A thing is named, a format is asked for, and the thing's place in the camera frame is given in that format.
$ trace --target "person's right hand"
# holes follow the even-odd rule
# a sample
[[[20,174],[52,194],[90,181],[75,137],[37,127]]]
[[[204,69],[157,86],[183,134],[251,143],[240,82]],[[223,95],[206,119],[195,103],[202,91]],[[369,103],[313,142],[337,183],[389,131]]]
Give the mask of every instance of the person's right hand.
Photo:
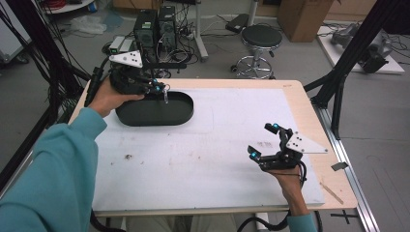
[[[122,95],[114,90],[109,82],[109,76],[105,78],[99,91],[88,107],[96,110],[102,117],[105,117],[112,109],[117,108],[127,101],[142,100],[143,95]]]
[[[302,196],[299,166],[293,169],[269,170],[267,172],[278,179],[292,216],[308,215],[308,207]]]

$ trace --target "cardboard box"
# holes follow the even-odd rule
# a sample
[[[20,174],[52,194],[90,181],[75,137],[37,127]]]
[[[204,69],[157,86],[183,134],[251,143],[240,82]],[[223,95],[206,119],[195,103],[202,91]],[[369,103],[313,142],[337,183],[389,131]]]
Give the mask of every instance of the cardboard box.
[[[112,5],[118,9],[154,9],[160,8],[160,0],[113,0]]]
[[[312,42],[334,0],[283,0],[278,23],[290,42]]]

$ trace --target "white bracket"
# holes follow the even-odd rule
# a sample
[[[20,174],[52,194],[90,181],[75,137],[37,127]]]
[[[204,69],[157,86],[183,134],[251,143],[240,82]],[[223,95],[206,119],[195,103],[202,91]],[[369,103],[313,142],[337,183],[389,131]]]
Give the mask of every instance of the white bracket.
[[[300,153],[328,153],[328,149],[297,131],[289,138],[286,147]]]
[[[142,59],[139,50],[109,56],[109,60],[123,65],[142,68]]]

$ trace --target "wire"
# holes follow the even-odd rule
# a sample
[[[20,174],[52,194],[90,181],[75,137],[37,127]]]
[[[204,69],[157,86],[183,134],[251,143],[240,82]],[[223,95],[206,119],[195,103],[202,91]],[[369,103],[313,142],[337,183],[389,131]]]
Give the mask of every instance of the wire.
[[[221,22],[225,22],[225,21],[215,21],[211,24],[208,25],[208,27],[206,27],[203,31],[201,31],[201,34],[204,33],[205,31],[207,31],[211,26],[213,26],[216,23],[221,23]]]

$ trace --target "table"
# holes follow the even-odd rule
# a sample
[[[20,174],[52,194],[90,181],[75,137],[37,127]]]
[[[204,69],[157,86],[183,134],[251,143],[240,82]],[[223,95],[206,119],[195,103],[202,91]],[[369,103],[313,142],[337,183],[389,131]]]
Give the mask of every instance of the table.
[[[295,80],[243,80],[243,79],[162,79],[161,81],[171,85],[173,89],[195,88],[236,88],[236,89],[280,89],[283,91],[289,103],[294,121],[299,132],[308,136],[326,148],[331,148],[330,142],[323,131],[317,116],[309,102],[302,84]],[[84,103],[82,96],[73,118]],[[337,163],[337,157],[332,149],[328,154],[309,155],[312,169],[320,183],[320,189],[324,196],[324,204],[308,205],[311,210],[325,209],[353,209],[357,206],[357,200],[350,188],[346,175],[342,170],[334,171],[331,165]],[[119,217],[134,215],[175,215],[175,214],[214,214],[214,213],[254,213],[283,211],[281,206],[253,206],[246,208],[223,208],[223,209],[180,209],[177,211],[146,209],[138,212],[96,211],[99,217]]]

